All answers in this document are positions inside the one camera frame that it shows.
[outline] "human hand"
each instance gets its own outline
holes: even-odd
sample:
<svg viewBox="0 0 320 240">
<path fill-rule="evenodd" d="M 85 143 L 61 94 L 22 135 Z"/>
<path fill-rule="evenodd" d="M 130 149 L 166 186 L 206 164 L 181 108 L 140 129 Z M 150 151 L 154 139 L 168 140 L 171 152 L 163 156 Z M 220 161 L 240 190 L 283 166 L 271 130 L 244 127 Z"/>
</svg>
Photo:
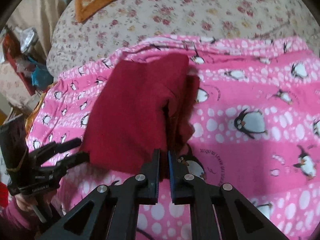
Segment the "human hand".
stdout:
<svg viewBox="0 0 320 240">
<path fill-rule="evenodd" d="M 50 204 L 53 196 L 57 193 L 57 190 L 50 191 L 44 194 L 44 202 Z M 23 196 L 22 194 L 15 195 L 18 207 L 25 212 L 32 210 L 33 205 L 38 205 L 35 197 Z"/>
</svg>

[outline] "red object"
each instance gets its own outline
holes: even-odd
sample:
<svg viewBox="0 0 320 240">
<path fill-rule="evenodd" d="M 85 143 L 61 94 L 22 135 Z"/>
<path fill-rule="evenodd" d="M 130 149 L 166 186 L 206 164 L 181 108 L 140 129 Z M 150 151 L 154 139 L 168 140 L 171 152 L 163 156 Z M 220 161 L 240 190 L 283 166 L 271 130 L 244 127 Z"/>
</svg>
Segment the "red object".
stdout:
<svg viewBox="0 0 320 240">
<path fill-rule="evenodd" d="M 166 177 L 166 151 L 180 149 L 193 134 L 188 119 L 199 78 L 188 76 L 189 58 L 169 54 L 151 63 L 121 61 L 96 100 L 81 150 L 90 162 L 136 174 L 161 149 L 160 176 Z"/>
<path fill-rule="evenodd" d="M 8 205 L 8 195 L 7 186 L 0 182 L 0 206 L 6 207 Z"/>
</svg>

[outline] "purple sleeve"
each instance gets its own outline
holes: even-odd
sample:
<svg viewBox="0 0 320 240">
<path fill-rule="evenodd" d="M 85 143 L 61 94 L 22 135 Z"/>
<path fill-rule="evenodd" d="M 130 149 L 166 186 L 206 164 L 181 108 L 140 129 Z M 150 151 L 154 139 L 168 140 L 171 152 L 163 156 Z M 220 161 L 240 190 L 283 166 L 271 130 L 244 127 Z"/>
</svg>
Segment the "purple sleeve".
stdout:
<svg viewBox="0 0 320 240">
<path fill-rule="evenodd" d="M 0 212 L 0 238 L 4 240 L 34 239 L 39 219 L 33 211 L 23 212 L 15 198 Z"/>
</svg>

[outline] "pink blanket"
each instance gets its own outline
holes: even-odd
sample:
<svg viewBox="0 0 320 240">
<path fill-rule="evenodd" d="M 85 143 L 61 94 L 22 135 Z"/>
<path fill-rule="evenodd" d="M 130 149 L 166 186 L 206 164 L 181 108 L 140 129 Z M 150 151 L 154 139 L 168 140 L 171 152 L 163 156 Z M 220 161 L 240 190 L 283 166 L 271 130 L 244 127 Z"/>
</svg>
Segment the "pink blanket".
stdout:
<svg viewBox="0 0 320 240">
<path fill-rule="evenodd" d="M 83 136 L 119 60 L 149 62 L 171 52 L 187 54 L 197 69 L 190 74 L 201 79 L 190 120 L 195 132 L 178 161 L 209 184 L 233 184 L 290 239 L 308 237 L 320 221 L 320 60 L 299 37 L 167 35 L 118 49 L 60 75 L 33 124 L 30 150 Z M 56 204 L 68 211 L 97 185 L 129 176 L 81 165 L 61 181 Z M 168 181 L 160 184 L 156 206 L 140 207 L 138 227 L 156 239 L 191 239 L 189 208 L 171 203 Z"/>
</svg>

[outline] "maroon garment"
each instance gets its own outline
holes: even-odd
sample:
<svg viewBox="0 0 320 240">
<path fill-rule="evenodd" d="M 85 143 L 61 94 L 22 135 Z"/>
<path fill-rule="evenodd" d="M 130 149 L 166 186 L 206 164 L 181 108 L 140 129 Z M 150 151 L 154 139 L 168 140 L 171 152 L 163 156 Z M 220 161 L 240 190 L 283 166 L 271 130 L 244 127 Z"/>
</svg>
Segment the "maroon garment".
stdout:
<svg viewBox="0 0 320 240">
<path fill-rule="evenodd" d="M 159 148 L 160 166 L 166 170 L 167 146 L 175 149 L 193 134 L 188 119 L 199 78 L 188 76 L 189 71 L 189 58 L 182 54 L 150 63 L 119 62 L 93 106 L 84 133 L 81 150 L 90 153 L 90 162 L 136 174 Z"/>
<path fill-rule="evenodd" d="M 15 198 L 0 212 L 1 240 L 34 240 L 39 219 L 33 211 L 23 212 Z"/>
</svg>

